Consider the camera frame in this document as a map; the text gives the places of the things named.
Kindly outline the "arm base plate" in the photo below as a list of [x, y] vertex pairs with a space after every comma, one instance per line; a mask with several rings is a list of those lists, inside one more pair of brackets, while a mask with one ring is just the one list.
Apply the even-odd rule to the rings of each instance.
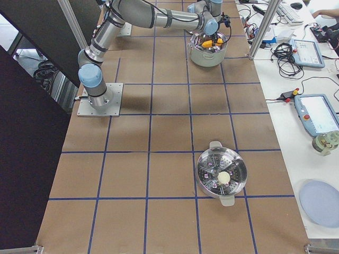
[[130, 37], [132, 33], [132, 25], [125, 23], [124, 26], [120, 29], [117, 37]]
[[123, 83], [106, 83], [106, 92], [93, 97], [83, 90], [78, 96], [79, 107], [77, 116], [80, 117], [119, 117], [123, 94]]

